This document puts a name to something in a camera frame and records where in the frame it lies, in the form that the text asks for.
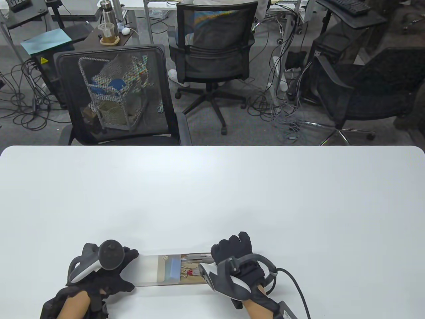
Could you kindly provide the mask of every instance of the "gloved hand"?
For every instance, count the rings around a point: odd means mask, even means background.
[[[124,248],[124,260],[122,264],[114,270],[99,269],[97,272],[92,272],[84,279],[76,282],[75,284],[68,284],[68,286],[77,286],[80,291],[87,291],[89,296],[101,295],[102,299],[108,298],[118,292],[131,292],[134,285],[131,282],[125,281],[121,278],[121,271],[137,256],[139,252],[136,249],[130,250],[128,247]]]
[[[120,276],[121,271],[139,255],[136,249],[130,250],[124,248],[124,259],[121,265],[111,271],[99,269],[97,272],[92,272],[84,279],[75,284],[68,283],[67,286],[61,289],[54,298],[44,303],[40,319],[54,319],[59,315],[65,301],[69,297],[76,296],[81,291],[87,291],[90,297],[90,307],[85,318],[104,319],[108,317],[105,312],[104,298],[114,295],[120,291],[130,292],[134,289],[131,282],[123,280]]]
[[[239,237],[233,235],[229,240],[223,239],[218,245],[211,247],[211,256],[218,265],[221,261],[234,256],[240,258],[252,253],[251,239],[246,232],[241,231]],[[264,271],[258,262],[248,262],[240,267],[240,273],[235,277],[245,282],[249,287],[264,283]]]

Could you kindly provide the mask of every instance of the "human arm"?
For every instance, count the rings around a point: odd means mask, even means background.
[[[260,289],[262,293],[266,294],[263,286],[259,285],[258,289]],[[243,301],[242,304],[244,305],[251,319],[273,318],[273,312],[264,308],[263,306],[260,306],[259,304],[253,302],[252,300]]]
[[[74,297],[69,297],[63,304],[57,319],[83,319],[90,306],[87,291],[80,291]]]

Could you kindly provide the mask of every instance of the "warning label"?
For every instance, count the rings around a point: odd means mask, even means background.
[[[283,312],[283,318],[284,319],[292,319],[286,311]]]

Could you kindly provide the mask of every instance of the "computer keyboard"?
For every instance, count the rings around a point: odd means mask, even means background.
[[[31,0],[6,0],[12,12],[18,12],[31,4]]]
[[[371,7],[364,2],[358,0],[326,0],[329,3],[336,5],[352,16],[359,16],[370,11]]]

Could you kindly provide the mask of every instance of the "white sneaker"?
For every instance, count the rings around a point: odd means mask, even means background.
[[[185,83],[180,83],[177,81],[177,71],[176,69],[171,69],[168,71],[168,77],[170,78],[171,81],[176,82],[177,84],[183,86],[183,87],[188,87],[190,86],[190,82],[185,82]]]

